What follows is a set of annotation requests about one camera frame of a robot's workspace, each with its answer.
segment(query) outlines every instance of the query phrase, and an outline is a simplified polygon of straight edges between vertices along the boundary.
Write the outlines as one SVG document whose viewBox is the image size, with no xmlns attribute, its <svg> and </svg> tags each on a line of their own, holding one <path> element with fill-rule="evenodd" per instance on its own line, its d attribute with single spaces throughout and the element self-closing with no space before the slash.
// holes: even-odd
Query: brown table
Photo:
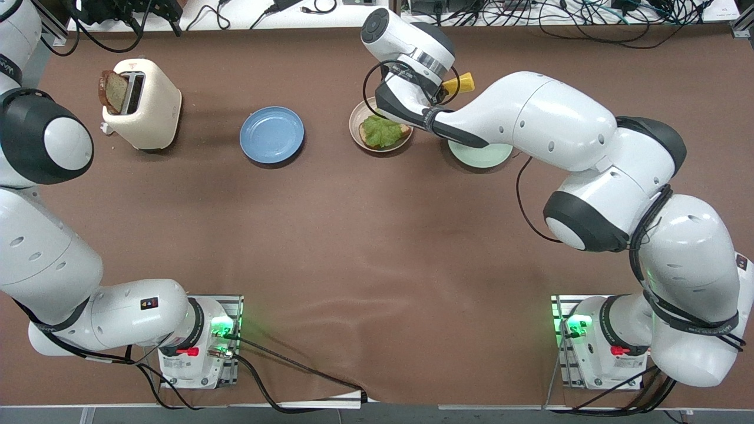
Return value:
<svg viewBox="0 0 754 424">
<path fill-rule="evenodd" d="M 754 54 L 729 32 L 688 28 L 650 51 L 560 41 L 536 29 L 449 34 L 458 71 L 471 71 L 479 90 L 537 70 L 616 114 L 678 129 L 688 158 L 674 189 L 712 204 L 737 249 L 753 255 Z M 529 230 L 514 194 L 524 155 L 475 173 L 419 131 L 391 157 L 361 151 L 347 122 L 375 61 L 356 29 L 149 35 L 138 54 L 184 95 L 179 139 L 161 154 L 98 130 L 98 75 L 126 57 L 83 41 L 73 57 L 51 60 L 41 84 L 94 137 L 89 172 L 42 195 L 102 255 L 103 284 L 174 278 L 191 293 L 243 294 L 244 334 L 374 399 L 499 405 L 544 402 L 556 354 L 551 294 L 639 289 L 625 253 L 581 253 Z M 461 95 L 454 106 L 472 98 Z M 300 155 L 278 169 L 252 164 L 238 145 L 244 119 L 270 105 L 295 110 L 306 127 Z M 541 228 L 541 208 L 565 176 L 537 162 L 526 171 L 524 202 Z M 0 308 L 0 403 L 153 402 L 134 369 L 36 354 L 23 314 L 7 296 Z M 344 392 L 248 355 L 277 400 Z M 753 371 L 754 353 L 744 352 L 720 387 L 679 387 L 666 405 L 754 408 L 740 389 Z M 551 403 L 592 395 L 556 388 Z M 262 401 L 245 373 L 234 388 L 188 398 Z"/>
</svg>

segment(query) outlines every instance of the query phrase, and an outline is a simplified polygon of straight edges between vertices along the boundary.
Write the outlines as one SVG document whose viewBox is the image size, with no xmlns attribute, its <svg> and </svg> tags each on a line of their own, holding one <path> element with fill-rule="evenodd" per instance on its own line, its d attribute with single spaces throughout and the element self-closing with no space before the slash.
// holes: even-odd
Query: white bowl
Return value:
<svg viewBox="0 0 754 424">
<path fill-rule="evenodd" d="M 377 109 L 377 102 L 374 97 L 370 97 L 368 99 L 369 105 L 372 107 L 372 109 Z M 354 108 L 354 111 L 351 112 L 351 117 L 348 119 L 348 127 L 351 129 L 351 137 L 354 138 L 354 142 L 362 149 L 366 150 L 367 152 L 374 152 L 374 153 L 387 153 L 392 152 L 395 149 L 399 149 L 402 145 L 406 144 L 406 141 L 409 141 L 409 138 L 414 134 L 414 127 L 410 127 L 411 130 L 409 131 L 409 135 L 401 138 L 397 141 L 393 146 L 390 146 L 386 149 L 373 149 L 369 146 L 367 146 L 362 140 L 361 136 L 359 135 L 359 126 L 370 116 L 374 115 L 371 110 L 369 110 L 368 107 L 366 107 L 366 103 L 363 101 L 359 103 L 358 106 Z"/>
</svg>

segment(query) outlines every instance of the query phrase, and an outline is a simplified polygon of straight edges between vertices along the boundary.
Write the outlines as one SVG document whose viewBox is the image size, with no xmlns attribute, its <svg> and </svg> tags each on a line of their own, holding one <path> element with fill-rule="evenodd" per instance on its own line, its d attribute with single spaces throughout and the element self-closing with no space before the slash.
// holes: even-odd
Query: white robotic arm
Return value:
<svg viewBox="0 0 754 424">
<path fill-rule="evenodd" d="M 570 171 L 544 207 L 548 227 L 569 246 L 619 252 L 631 245 L 635 254 L 641 244 L 644 296 L 593 297 L 576 308 L 576 318 L 588 317 L 573 333 L 581 336 L 573 343 L 586 387 L 607 389 L 635 374 L 649 346 L 655 363 L 681 383 L 716 386 L 725 378 L 740 350 L 754 278 L 717 213 L 670 194 L 667 183 L 686 156 L 677 132 L 647 118 L 616 118 L 533 72 L 505 76 L 452 111 L 431 102 L 454 59 L 442 32 L 382 9 L 367 17 L 361 38 L 377 59 L 391 60 L 375 90 L 386 117 L 472 147 L 509 144 Z M 408 51 L 423 53 L 420 64 Z M 638 263 L 633 268 L 640 274 Z"/>
<path fill-rule="evenodd" d="M 93 143 L 48 94 L 21 88 L 40 31 L 31 0 L 0 2 L 0 290 L 29 317 L 43 355 L 157 346 L 176 386 L 213 388 L 222 359 L 210 355 L 227 349 L 219 336 L 234 326 L 222 306 L 169 279 L 101 287 L 100 256 L 41 203 L 37 185 L 81 176 Z"/>
</svg>

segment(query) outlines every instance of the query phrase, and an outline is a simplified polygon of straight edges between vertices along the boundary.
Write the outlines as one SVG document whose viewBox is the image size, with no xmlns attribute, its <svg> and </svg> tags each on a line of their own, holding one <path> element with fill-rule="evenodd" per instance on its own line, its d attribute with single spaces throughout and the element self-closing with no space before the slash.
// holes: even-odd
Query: green lettuce leaf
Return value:
<svg viewBox="0 0 754 424">
<path fill-rule="evenodd" d="M 390 147 L 400 140 L 402 135 L 400 124 L 380 118 L 377 115 L 368 117 L 363 125 L 364 133 L 366 133 L 364 143 L 374 149 Z"/>
</svg>

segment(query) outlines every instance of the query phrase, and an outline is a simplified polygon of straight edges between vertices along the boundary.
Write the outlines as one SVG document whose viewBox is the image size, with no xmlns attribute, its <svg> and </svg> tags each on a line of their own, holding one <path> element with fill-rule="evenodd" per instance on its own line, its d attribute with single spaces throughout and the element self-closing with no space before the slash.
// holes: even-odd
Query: gray floor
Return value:
<svg viewBox="0 0 754 424">
<path fill-rule="evenodd" d="M 403 406 L 368 404 L 360 410 L 341 410 L 343 424 L 586 424 L 610 422 L 611 424 L 673 424 L 664 413 L 652 413 L 628 418 L 588 418 L 562 416 L 547 411 L 523 410 L 438 410 L 432 406 Z M 76 424 L 80 422 L 80 408 L 0 408 L 2 424 Z M 222 423 L 241 424 L 259 422 L 267 424 L 339 424 L 336 410 L 324 410 L 303 415 L 284 415 L 268 408 L 213 408 L 200 411 L 162 410 L 156 407 L 97 408 L 93 424 L 186 424 Z M 751 424 L 753 412 L 697 411 L 694 422 L 698 424 Z"/>
</svg>

